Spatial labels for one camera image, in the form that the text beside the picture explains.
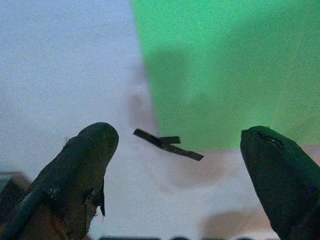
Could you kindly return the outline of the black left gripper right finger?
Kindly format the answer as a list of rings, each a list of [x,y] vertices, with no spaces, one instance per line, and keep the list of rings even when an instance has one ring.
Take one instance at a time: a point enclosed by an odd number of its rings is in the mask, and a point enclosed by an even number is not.
[[[242,130],[240,150],[280,240],[320,240],[320,166],[295,141],[266,126]]]

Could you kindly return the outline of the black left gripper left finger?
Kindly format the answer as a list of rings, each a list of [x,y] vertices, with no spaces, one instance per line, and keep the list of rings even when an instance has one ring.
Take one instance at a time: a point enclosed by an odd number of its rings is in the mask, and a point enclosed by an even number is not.
[[[105,211],[104,177],[118,143],[106,122],[69,139],[0,225],[0,240],[85,240],[97,210]]]

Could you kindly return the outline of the black tape strip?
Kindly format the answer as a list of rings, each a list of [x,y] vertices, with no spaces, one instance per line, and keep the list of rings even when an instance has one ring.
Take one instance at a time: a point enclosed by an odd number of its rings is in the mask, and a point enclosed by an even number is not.
[[[164,151],[174,153],[180,156],[184,156],[184,157],[196,160],[198,162],[204,158],[204,155],[200,153],[190,151],[190,150],[185,150],[175,146],[174,144],[181,143],[179,136],[156,137],[140,128],[135,129],[133,134]]]

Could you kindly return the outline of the green paper sheet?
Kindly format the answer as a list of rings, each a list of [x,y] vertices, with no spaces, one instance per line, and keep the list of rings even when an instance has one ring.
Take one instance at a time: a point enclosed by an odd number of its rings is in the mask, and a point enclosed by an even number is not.
[[[132,0],[160,136],[240,146],[266,126],[320,145],[320,0]]]

